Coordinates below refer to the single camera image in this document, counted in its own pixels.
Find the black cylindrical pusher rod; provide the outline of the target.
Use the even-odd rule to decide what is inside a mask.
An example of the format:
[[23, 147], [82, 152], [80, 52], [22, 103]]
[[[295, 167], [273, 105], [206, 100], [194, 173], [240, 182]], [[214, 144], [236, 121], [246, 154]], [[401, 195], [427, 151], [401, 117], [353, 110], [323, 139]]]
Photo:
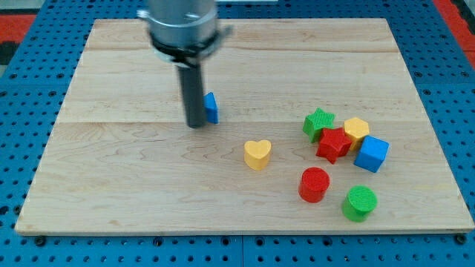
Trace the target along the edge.
[[201, 128], [206, 124], [201, 66], [178, 67], [177, 72], [186, 124], [190, 128]]

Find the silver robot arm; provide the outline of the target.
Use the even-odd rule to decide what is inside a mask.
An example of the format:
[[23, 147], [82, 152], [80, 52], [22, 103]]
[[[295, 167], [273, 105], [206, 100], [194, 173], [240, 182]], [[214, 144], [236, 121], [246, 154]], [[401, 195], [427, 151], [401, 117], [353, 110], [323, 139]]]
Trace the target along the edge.
[[155, 53], [177, 69], [186, 124], [206, 124], [201, 63], [220, 49], [233, 27], [221, 27], [214, 0], [147, 0], [137, 17], [148, 24]]

